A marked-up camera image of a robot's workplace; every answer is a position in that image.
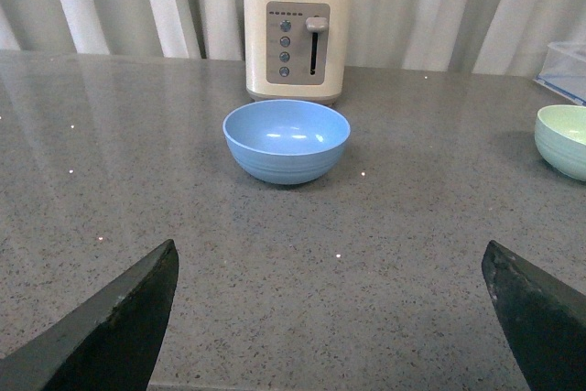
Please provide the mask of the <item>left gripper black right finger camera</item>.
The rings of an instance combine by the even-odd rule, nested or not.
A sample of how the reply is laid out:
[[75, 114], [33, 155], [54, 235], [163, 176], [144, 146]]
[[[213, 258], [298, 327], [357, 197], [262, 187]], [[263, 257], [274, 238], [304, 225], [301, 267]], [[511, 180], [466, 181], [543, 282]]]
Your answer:
[[532, 390], [585, 388], [585, 296], [496, 241], [482, 272], [505, 338]]

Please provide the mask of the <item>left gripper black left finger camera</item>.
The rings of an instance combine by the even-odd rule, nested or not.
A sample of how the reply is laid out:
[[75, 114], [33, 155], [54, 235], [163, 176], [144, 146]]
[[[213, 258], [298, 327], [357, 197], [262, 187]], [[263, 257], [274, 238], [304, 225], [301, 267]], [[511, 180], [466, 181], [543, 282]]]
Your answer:
[[167, 240], [1, 362], [4, 390], [145, 390], [179, 276]]

